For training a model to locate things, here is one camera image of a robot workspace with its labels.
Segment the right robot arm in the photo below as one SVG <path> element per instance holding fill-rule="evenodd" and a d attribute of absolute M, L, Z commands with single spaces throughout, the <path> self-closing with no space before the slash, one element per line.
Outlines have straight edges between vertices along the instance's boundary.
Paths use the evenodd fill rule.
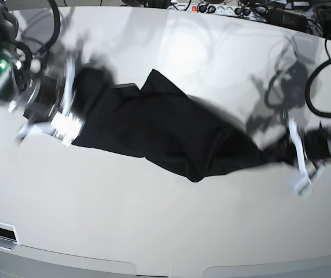
<path fill-rule="evenodd" d="M 0 106 L 9 112 L 26 109 L 37 118 L 52 120 L 55 114 L 69 115 L 72 106 L 74 63 L 67 61 L 63 82 L 45 75 L 50 49 L 61 29 L 58 6 L 49 1 L 54 29 L 37 52 L 18 41 L 19 22 L 0 1 Z"/>

